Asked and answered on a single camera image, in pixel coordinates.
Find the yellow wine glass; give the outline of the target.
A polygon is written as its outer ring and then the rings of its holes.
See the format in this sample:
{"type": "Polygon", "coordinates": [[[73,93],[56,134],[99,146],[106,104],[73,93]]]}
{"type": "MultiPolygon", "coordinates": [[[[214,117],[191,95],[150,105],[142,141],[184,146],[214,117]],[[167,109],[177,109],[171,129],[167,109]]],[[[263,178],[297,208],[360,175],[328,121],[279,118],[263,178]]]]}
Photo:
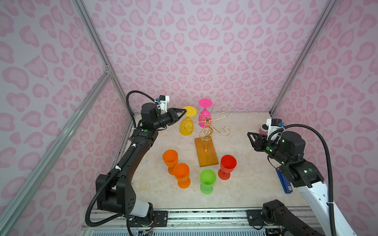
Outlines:
{"type": "Polygon", "coordinates": [[[187,112],[185,113],[185,118],[180,123],[179,132],[183,136],[189,136],[194,130],[194,122],[192,117],[197,114],[197,110],[192,106],[186,106],[184,109],[186,109],[187,112]]]}

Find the pink wine glass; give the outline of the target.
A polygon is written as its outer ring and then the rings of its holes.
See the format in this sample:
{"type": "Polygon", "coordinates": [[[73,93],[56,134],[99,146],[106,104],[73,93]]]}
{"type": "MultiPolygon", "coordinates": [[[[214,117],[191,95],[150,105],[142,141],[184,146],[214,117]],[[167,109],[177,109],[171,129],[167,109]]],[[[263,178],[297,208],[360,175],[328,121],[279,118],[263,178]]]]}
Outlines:
{"type": "Polygon", "coordinates": [[[198,124],[201,128],[205,128],[206,118],[211,118],[211,112],[209,112],[207,109],[213,106],[213,102],[208,98],[203,98],[199,101],[199,106],[203,108],[203,111],[199,113],[198,124]]]}

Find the red wine glass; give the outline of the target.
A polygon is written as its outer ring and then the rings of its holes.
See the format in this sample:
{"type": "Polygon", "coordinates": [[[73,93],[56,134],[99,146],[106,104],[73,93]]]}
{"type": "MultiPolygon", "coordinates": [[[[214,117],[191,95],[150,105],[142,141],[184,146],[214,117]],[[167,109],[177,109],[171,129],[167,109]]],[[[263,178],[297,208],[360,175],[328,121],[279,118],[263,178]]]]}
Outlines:
{"type": "Polygon", "coordinates": [[[237,160],[232,155],[225,155],[221,158],[220,169],[218,170],[218,176],[221,180],[228,180],[231,177],[231,172],[237,166],[237,160]]]}

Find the orange wine glass front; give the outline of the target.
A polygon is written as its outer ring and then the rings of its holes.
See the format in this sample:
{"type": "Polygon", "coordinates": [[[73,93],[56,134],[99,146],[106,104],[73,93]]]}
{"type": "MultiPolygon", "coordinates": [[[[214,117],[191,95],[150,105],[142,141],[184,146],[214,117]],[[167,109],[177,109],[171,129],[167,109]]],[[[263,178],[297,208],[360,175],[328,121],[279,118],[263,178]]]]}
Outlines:
{"type": "Polygon", "coordinates": [[[175,150],[169,149],[164,152],[162,159],[166,166],[168,167],[168,172],[170,175],[174,175],[174,167],[178,164],[178,153],[175,150]]]}

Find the orange wine glass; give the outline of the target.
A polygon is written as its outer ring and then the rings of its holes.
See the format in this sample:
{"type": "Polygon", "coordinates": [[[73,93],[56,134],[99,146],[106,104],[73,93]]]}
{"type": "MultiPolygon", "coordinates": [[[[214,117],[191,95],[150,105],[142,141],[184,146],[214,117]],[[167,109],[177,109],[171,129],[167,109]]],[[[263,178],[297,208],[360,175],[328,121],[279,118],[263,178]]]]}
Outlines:
{"type": "Polygon", "coordinates": [[[166,166],[168,167],[168,172],[170,175],[174,175],[174,167],[178,164],[178,153],[175,150],[169,149],[164,152],[162,159],[166,166]]]}
{"type": "Polygon", "coordinates": [[[185,163],[177,164],[173,169],[173,174],[178,181],[178,186],[182,189],[188,188],[191,184],[190,168],[185,163]]]}

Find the green wine glass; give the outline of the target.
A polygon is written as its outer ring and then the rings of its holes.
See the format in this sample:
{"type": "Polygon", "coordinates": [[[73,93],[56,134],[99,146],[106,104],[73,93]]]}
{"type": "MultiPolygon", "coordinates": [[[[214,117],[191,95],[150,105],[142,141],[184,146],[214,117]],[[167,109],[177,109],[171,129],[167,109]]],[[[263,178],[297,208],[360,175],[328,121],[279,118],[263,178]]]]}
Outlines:
{"type": "Polygon", "coordinates": [[[217,174],[211,169],[204,169],[199,176],[200,190],[203,194],[211,194],[217,180],[217,174]]]}

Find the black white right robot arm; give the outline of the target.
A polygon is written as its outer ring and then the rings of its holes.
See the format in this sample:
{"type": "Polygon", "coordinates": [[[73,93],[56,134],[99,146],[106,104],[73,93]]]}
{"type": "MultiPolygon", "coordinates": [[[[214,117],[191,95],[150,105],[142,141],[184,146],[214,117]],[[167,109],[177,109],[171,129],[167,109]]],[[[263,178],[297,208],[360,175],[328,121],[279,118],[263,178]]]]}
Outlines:
{"type": "Polygon", "coordinates": [[[261,215],[266,224],[278,224],[294,236],[354,236],[338,206],[331,199],[330,185],[318,168],[304,159],[305,140],[292,131],[285,131],[277,142],[266,135],[249,132],[247,134],[255,151],[264,152],[277,161],[279,170],[309,204],[321,225],[322,233],[311,228],[299,217],[291,213],[279,200],[263,204],[261,215]]]}

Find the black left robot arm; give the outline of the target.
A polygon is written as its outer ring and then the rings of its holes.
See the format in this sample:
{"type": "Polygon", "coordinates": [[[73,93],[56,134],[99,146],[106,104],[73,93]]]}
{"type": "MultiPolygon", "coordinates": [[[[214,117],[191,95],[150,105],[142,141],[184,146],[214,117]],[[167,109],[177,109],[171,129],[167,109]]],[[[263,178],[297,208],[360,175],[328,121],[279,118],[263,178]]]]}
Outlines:
{"type": "Polygon", "coordinates": [[[143,156],[157,139],[159,130],[175,124],[186,112],[186,109],[169,108],[162,113],[156,103],[142,106],[141,120],[132,133],[131,146],[108,174],[99,175],[95,181],[96,193],[86,212],[87,225],[97,226],[120,216],[152,221],[153,206],[137,199],[132,178],[143,156]],[[93,206],[115,215],[93,223],[90,221],[93,206]]]}

